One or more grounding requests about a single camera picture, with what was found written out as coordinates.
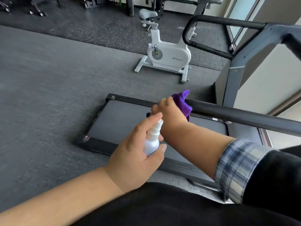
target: bike saddle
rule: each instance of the bike saddle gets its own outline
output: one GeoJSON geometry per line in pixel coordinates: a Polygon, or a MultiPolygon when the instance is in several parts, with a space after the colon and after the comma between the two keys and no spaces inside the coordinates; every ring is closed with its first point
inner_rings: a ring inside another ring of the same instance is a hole
{"type": "Polygon", "coordinates": [[[155,11],[150,11],[147,9],[141,9],[139,11],[139,17],[141,20],[146,20],[148,18],[156,17],[158,14],[155,11]]]}

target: plaid cuff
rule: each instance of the plaid cuff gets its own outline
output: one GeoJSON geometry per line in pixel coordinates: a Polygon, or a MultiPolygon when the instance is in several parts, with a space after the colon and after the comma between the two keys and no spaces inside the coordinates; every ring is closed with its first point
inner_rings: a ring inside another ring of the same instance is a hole
{"type": "Polygon", "coordinates": [[[215,169],[215,182],[235,203],[242,203],[246,185],[260,160],[275,149],[249,140],[232,141],[224,150],[215,169]]]}

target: fingernail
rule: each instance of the fingernail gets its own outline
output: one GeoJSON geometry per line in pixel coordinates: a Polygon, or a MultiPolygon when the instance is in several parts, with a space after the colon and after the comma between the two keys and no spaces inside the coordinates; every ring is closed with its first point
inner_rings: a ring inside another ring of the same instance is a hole
{"type": "Polygon", "coordinates": [[[163,151],[163,153],[165,153],[165,151],[166,151],[166,148],[167,148],[167,145],[166,144],[162,144],[162,151],[163,151]]]}

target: white spray bottle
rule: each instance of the white spray bottle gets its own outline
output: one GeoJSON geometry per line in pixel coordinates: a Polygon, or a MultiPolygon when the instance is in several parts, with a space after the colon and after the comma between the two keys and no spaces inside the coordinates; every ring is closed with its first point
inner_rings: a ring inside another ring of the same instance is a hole
{"type": "Polygon", "coordinates": [[[154,124],[146,133],[143,152],[147,155],[147,157],[154,153],[160,145],[158,137],[160,135],[162,124],[163,120],[161,119],[158,121],[158,123],[154,124]]]}

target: purple microfiber towel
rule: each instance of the purple microfiber towel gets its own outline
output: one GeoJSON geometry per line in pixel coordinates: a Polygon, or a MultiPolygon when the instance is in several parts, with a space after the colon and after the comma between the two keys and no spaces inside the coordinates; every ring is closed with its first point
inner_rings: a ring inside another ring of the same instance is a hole
{"type": "Polygon", "coordinates": [[[190,121],[189,114],[192,111],[192,107],[186,104],[185,98],[189,93],[190,93],[189,90],[185,90],[182,93],[176,93],[172,95],[175,104],[179,107],[179,109],[181,110],[181,112],[184,114],[184,116],[187,118],[188,121],[190,121]]]}

